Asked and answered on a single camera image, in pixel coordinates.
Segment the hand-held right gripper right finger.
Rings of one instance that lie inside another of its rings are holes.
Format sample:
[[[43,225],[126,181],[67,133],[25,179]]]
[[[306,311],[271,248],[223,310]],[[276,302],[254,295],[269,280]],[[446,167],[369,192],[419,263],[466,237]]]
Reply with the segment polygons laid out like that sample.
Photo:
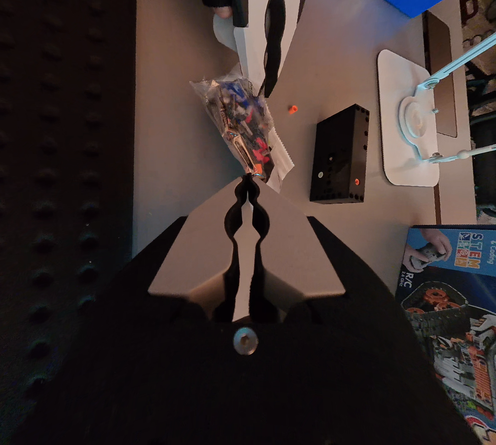
[[[295,305],[338,297],[345,287],[307,216],[255,177],[249,178],[255,246],[249,312],[254,322],[279,322]]]

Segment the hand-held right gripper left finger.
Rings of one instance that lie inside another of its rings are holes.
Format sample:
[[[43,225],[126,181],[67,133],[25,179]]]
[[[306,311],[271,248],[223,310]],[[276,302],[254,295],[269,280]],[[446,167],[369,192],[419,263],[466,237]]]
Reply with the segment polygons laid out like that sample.
[[[185,220],[148,293],[199,305],[208,319],[232,322],[239,290],[236,232],[243,224],[246,176],[195,208]]]

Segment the clear plastic parts bag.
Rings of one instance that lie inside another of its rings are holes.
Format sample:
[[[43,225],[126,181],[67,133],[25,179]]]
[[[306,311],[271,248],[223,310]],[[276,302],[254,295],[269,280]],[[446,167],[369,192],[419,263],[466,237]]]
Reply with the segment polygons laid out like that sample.
[[[264,95],[255,94],[239,65],[224,76],[190,85],[245,173],[280,193],[294,163],[276,132]]]

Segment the white book stand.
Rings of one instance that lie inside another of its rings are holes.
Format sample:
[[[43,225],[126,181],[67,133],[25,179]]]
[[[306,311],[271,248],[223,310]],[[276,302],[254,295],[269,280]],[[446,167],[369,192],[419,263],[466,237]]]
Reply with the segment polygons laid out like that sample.
[[[436,73],[389,51],[377,57],[383,169],[396,186],[435,187],[439,165],[495,151],[495,144],[443,157],[438,152],[438,110],[433,91],[455,70],[495,45],[495,34]]]

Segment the blue robot kit box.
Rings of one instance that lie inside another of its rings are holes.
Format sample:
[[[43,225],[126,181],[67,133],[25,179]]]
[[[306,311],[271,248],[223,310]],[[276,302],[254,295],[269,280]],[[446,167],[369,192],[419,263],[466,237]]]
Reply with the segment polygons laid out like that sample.
[[[495,225],[410,228],[395,299],[455,408],[495,444]]]

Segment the black studded mat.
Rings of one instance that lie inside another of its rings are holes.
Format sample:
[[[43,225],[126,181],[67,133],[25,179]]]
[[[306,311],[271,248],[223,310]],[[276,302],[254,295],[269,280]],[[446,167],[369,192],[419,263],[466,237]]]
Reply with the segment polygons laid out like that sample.
[[[127,261],[136,0],[1,0],[1,423]]]

